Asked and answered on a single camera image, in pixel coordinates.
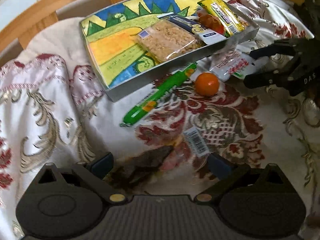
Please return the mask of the dinosaur drawing tray liner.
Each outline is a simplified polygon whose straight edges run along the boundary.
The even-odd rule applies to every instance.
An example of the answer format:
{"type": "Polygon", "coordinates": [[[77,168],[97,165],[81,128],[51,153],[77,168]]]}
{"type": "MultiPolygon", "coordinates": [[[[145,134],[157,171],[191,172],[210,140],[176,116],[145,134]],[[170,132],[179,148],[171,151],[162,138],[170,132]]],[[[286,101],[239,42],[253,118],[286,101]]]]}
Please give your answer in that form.
{"type": "Polygon", "coordinates": [[[200,0],[127,0],[110,5],[80,22],[88,53],[107,88],[112,88],[159,62],[135,41],[158,16],[173,12],[193,16],[200,0]]]}

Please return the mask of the rice cracker snack pack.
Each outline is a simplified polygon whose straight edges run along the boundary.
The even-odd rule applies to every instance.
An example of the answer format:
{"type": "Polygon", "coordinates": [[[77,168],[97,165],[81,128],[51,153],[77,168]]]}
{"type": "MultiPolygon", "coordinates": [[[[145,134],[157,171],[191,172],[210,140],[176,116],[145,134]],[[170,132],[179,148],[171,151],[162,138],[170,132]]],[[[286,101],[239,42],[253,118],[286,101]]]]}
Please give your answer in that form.
{"type": "Polygon", "coordinates": [[[194,35],[168,20],[145,28],[137,34],[136,41],[160,63],[201,48],[201,42],[194,35]]]}

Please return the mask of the blue milk powder sachet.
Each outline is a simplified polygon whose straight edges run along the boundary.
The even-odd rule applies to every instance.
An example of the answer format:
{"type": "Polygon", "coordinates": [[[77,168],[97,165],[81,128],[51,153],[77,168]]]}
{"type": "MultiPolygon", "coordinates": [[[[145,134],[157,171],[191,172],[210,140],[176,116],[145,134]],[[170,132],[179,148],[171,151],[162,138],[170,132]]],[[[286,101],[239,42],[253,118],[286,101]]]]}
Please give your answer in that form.
{"type": "Polygon", "coordinates": [[[173,24],[178,25],[179,27],[188,31],[189,33],[195,35],[206,45],[215,44],[226,39],[226,37],[224,37],[220,33],[217,33],[212,29],[208,29],[193,20],[179,15],[169,15],[168,20],[173,24]]]}

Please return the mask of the yellow biscuit bar pack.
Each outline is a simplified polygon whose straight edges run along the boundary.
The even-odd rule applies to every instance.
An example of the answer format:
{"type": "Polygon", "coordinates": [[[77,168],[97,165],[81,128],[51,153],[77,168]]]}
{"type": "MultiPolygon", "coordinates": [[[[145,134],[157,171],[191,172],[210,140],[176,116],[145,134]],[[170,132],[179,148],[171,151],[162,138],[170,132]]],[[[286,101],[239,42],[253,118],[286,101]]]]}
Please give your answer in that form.
{"type": "Polygon", "coordinates": [[[231,37],[245,30],[245,26],[223,0],[201,0],[198,5],[206,13],[220,20],[225,28],[225,37],[231,37]]]}

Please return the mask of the cream pillow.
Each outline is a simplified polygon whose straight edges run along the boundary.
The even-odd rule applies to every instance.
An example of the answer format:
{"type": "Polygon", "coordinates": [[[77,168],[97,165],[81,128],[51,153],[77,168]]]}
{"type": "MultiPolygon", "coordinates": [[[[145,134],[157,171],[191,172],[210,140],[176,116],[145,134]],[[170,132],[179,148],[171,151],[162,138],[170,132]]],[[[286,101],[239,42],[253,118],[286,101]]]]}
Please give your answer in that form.
{"type": "Polygon", "coordinates": [[[83,17],[74,17],[61,20],[39,32],[29,42],[27,48],[18,55],[18,61],[27,63],[41,54],[54,54],[65,60],[71,79],[74,78],[74,72],[78,66],[88,67],[86,73],[94,75],[79,25],[83,19],[83,17]]]}

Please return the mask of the dark dried meat snack pack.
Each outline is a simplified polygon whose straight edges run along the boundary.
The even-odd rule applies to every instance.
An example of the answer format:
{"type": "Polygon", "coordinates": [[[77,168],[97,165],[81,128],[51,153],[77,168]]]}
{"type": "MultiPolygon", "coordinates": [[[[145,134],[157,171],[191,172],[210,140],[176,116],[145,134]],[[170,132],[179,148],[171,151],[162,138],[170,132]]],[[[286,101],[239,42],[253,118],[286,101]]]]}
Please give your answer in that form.
{"type": "Polygon", "coordinates": [[[115,161],[104,181],[115,189],[142,192],[159,180],[195,174],[206,164],[209,154],[205,140],[193,126],[167,145],[115,161]]]}

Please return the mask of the orange red snack packet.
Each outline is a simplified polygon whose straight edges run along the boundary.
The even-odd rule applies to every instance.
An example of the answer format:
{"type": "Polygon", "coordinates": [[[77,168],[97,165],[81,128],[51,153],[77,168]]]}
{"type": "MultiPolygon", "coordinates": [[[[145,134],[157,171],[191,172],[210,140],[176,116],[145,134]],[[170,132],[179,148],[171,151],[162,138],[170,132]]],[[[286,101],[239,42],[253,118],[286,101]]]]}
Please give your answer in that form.
{"type": "Polygon", "coordinates": [[[220,20],[211,14],[198,12],[198,21],[206,28],[212,29],[213,31],[225,35],[225,28],[220,20]]]}

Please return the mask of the green sausage stick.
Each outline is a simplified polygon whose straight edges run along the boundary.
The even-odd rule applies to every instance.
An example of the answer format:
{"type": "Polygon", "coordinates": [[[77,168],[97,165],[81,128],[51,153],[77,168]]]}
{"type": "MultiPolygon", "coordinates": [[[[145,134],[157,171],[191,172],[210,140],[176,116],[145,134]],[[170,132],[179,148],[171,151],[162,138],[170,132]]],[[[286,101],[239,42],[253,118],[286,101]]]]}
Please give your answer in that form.
{"type": "Polygon", "coordinates": [[[150,111],[156,108],[174,89],[180,87],[197,69],[197,63],[193,62],[187,67],[175,72],[163,83],[157,86],[141,102],[137,103],[123,117],[120,127],[131,127],[140,119],[144,118],[150,111]]]}

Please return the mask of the grey metal tray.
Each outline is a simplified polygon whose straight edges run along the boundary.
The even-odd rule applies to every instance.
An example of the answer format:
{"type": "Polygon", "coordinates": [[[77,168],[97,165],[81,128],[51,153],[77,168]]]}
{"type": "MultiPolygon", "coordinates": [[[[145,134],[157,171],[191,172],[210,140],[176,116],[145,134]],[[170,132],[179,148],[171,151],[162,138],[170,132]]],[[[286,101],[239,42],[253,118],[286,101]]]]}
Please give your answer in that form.
{"type": "Polygon", "coordinates": [[[233,43],[233,42],[246,42],[251,39],[253,39],[258,30],[259,30],[259,25],[253,22],[248,16],[246,16],[244,13],[242,13],[240,10],[236,9],[233,6],[229,7],[233,13],[236,14],[236,16],[239,16],[241,19],[243,19],[248,26],[245,28],[244,31],[242,31],[239,34],[236,34],[230,38],[227,38],[223,41],[217,42],[213,45],[206,45],[203,46],[197,50],[193,50],[189,53],[186,53],[184,55],[181,55],[179,57],[176,57],[172,60],[169,60],[164,63],[159,63],[158,65],[154,66],[153,68],[150,68],[140,74],[135,75],[134,77],[131,77],[130,79],[112,87],[112,88],[107,88],[103,83],[102,83],[102,78],[99,75],[96,67],[93,65],[93,62],[91,60],[91,63],[93,65],[94,73],[97,76],[103,91],[107,94],[107,96],[113,101],[116,102],[119,99],[129,95],[130,93],[134,92],[135,90],[143,87],[144,85],[147,85],[151,81],[155,80],[156,78],[159,78],[163,76],[165,73],[173,70],[177,70],[178,68],[181,68],[185,66],[188,63],[192,63],[194,61],[198,61],[204,57],[208,57],[212,55],[214,52],[217,50],[221,49],[225,44],[227,43],[233,43]]]}

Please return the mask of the white green pickle packet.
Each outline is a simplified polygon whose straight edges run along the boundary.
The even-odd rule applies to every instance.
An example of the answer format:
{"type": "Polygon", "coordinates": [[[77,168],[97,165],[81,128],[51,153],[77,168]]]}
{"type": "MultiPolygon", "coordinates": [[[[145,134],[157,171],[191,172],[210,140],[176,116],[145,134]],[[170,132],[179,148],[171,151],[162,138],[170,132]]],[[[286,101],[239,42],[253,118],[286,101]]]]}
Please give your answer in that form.
{"type": "Polygon", "coordinates": [[[210,72],[220,81],[227,81],[232,75],[243,80],[246,75],[257,71],[254,59],[237,50],[214,54],[210,72]]]}

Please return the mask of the small orange mandarin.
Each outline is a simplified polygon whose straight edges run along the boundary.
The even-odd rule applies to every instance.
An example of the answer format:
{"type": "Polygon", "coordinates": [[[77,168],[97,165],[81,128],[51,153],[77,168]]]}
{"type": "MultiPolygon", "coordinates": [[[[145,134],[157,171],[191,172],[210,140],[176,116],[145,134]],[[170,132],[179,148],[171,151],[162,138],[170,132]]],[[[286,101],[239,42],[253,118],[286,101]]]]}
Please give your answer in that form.
{"type": "Polygon", "coordinates": [[[220,87],[218,78],[212,73],[202,73],[195,80],[195,91],[200,96],[214,96],[220,87]]]}

